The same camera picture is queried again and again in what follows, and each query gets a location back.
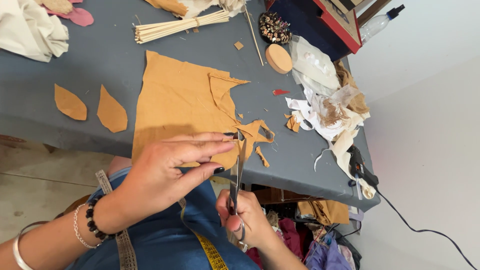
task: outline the gray table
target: gray table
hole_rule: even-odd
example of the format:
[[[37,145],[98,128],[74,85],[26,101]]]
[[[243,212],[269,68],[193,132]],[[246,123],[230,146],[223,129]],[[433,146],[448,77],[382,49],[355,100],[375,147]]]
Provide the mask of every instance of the gray table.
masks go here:
[[[229,71],[232,77],[251,81],[231,91],[238,112],[244,115],[242,122],[263,119],[276,136],[274,143],[260,144],[271,166],[265,168],[260,158],[252,154],[244,168],[242,179],[246,184],[323,196],[364,211],[380,202],[377,196],[359,201],[330,152],[318,162],[317,172],[313,171],[313,162],[328,147],[327,143],[315,131],[295,133],[285,127],[287,120],[283,114],[289,114],[290,109],[285,96],[273,96],[272,90],[289,90],[288,97],[304,99],[302,89],[295,84],[291,73],[279,74],[266,63],[267,44],[256,32],[265,62],[264,67],[260,65],[242,14],[227,23],[202,26],[199,33],[180,32],[138,45],[132,32],[132,23],[138,24],[135,14],[142,24],[151,24],[174,20],[171,13],[142,0],[85,0],[75,7],[88,10],[95,22],[81,27],[62,20],[70,32],[70,47],[58,59],[42,63],[0,50],[0,134],[64,149],[130,157],[137,98],[146,65],[145,50],[152,50],[181,61]],[[264,11],[263,1],[251,0],[248,8],[257,22]],[[207,12],[216,10],[217,7],[211,7]],[[239,51],[233,46],[237,41],[245,46]],[[86,121],[72,120],[57,110],[55,83],[78,95],[86,104]],[[111,133],[96,116],[101,84],[126,109],[129,119],[126,131]],[[363,129],[355,138],[355,145],[361,150],[366,167],[371,169]]]

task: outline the red paper scrap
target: red paper scrap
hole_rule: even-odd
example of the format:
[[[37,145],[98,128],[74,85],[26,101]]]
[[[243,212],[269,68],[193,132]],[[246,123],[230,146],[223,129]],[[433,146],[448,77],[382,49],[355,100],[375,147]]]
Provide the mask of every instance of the red paper scrap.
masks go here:
[[[273,93],[274,96],[278,96],[278,95],[288,94],[288,93],[290,93],[290,91],[277,89],[277,90],[272,91],[272,93]]]

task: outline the silver bangle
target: silver bangle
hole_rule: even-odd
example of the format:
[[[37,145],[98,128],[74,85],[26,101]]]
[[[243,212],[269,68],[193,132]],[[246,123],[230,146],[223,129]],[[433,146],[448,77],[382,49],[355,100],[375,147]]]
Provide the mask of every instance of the silver bangle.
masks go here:
[[[23,228],[17,235],[17,237],[15,238],[15,241],[13,242],[13,256],[15,257],[15,260],[17,261],[17,264],[18,266],[23,269],[23,270],[33,270],[32,268],[30,268],[26,263],[25,261],[22,259],[22,257],[20,256],[20,251],[18,250],[18,242],[20,241],[20,236],[22,236],[22,233],[24,232],[24,230],[26,230],[27,228],[31,227],[31,226],[35,226],[35,225],[42,225],[42,224],[45,224],[45,223],[48,223],[48,221],[37,221],[37,222],[34,222],[28,226],[26,226],[25,228]]]
[[[77,236],[78,240],[80,240],[80,242],[82,242],[82,244],[88,248],[97,248],[99,245],[101,245],[102,243],[99,243],[98,245],[96,246],[92,246],[92,245],[89,245],[87,244],[83,238],[80,236],[80,233],[78,232],[78,224],[77,224],[77,214],[78,214],[78,209],[80,209],[80,207],[86,205],[86,203],[80,205],[79,207],[77,207],[77,210],[75,210],[75,213],[73,214],[73,229],[75,230],[75,235]]]

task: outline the woman's right hand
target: woman's right hand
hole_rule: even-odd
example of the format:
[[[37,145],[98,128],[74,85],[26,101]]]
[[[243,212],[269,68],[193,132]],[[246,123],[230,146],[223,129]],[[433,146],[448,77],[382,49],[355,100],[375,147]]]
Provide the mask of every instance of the woman's right hand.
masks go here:
[[[237,239],[242,237],[242,220],[245,225],[243,243],[254,246],[259,250],[267,248],[279,241],[272,226],[264,215],[257,197],[252,192],[240,190],[237,196],[238,215],[228,213],[228,197],[230,190],[223,189],[216,201],[216,209],[220,215],[222,226],[233,232]]]

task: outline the scissors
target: scissors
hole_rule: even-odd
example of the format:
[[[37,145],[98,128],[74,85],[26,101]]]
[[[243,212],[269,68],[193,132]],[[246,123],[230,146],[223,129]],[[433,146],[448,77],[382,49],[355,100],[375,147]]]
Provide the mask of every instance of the scissors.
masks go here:
[[[243,135],[238,131],[235,133],[233,136],[234,139],[238,139],[239,141],[244,141],[245,138]],[[243,146],[240,151],[240,155],[237,156],[237,164],[236,166],[232,167],[232,170],[230,170],[231,175],[236,175],[237,179],[232,180],[230,179],[230,196],[228,197],[228,212],[230,216],[233,215],[238,215],[237,213],[237,198],[240,190],[240,182],[241,182],[241,175],[243,171],[243,164],[245,162],[245,155],[247,152],[247,144],[246,142],[243,143]],[[241,239],[239,241],[243,241],[245,238],[245,224],[243,223],[243,220],[241,220]]]

